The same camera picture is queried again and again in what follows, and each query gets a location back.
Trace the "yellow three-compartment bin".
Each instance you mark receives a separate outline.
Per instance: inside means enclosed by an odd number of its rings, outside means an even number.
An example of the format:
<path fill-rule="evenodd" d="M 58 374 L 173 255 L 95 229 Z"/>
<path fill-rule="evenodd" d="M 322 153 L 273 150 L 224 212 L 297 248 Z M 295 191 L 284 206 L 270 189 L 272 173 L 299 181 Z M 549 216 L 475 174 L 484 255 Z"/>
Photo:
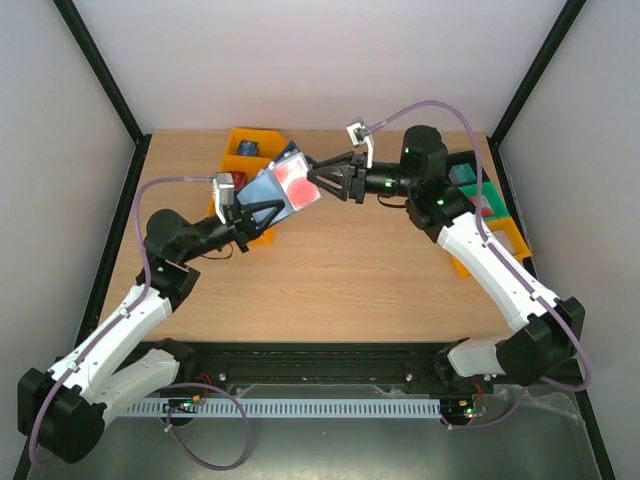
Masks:
<path fill-rule="evenodd" d="M 259 146 L 257 157 L 239 156 L 236 154 L 241 140 L 256 141 Z M 244 194 L 240 202 L 245 205 L 251 202 L 280 199 L 285 201 L 284 195 L 275 180 L 268 176 L 259 179 L 251 187 L 254 178 L 269 166 L 269 164 L 287 147 L 289 141 L 276 130 L 233 128 L 229 134 L 227 145 L 218 172 L 240 171 L 247 174 L 246 187 L 249 193 Z"/>

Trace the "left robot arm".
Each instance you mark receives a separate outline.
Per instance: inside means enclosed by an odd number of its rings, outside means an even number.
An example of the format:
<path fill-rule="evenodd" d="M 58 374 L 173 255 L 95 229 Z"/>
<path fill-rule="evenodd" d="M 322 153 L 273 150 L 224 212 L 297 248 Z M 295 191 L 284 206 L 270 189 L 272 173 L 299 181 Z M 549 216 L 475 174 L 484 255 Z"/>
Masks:
<path fill-rule="evenodd" d="M 221 217 L 196 223 L 171 209 L 149 218 L 143 269 L 119 307 L 47 371 L 32 368 L 18 383 L 18 426 L 29 438 L 33 464 L 38 447 L 68 463 L 83 459 L 115 418 L 189 367 L 192 351 L 171 339 L 123 363 L 191 293 L 200 273 L 188 261 L 231 243 L 247 250 L 284 207 L 279 199 L 234 202 Z"/>

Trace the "blue leather card holder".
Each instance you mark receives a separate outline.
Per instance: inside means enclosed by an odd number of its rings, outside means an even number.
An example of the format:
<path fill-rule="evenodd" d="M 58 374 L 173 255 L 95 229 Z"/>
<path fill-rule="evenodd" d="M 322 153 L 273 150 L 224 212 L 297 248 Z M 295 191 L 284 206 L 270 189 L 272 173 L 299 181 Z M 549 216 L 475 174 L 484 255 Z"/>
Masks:
<path fill-rule="evenodd" d="M 306 208 L 321 198 L 319 188 L 307 179 L 311 170 L 307 157 L 291 141 L 267 167 L 237 194 L 241 205 L 281 200 L 283 209 L 269 226 Z"/>

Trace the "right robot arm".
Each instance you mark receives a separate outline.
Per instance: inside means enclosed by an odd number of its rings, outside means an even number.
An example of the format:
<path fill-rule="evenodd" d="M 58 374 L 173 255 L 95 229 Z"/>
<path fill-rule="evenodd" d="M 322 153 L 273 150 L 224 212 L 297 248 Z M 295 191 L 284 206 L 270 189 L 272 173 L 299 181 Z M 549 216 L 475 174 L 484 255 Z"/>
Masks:
<path fill-rule="evenodd" d="M 397 163 L 349 151 L 312 166 L 308 180 L 336 198 L 363 203 L 366 195 L 402 197 L 411 222 L 456 258 L 497 305 L 511 335 L 461 339 L 447 347 L 436 379 L 455 392 L 472 376 L 507 376 L 521 386 L 549 382 L 552 371 L 579 349 L 576 329 L 585 309 L 543 286 L 476 215 L 475 204 L 448 177 L 441 134 L 418 125 L 405 131 Z"/>

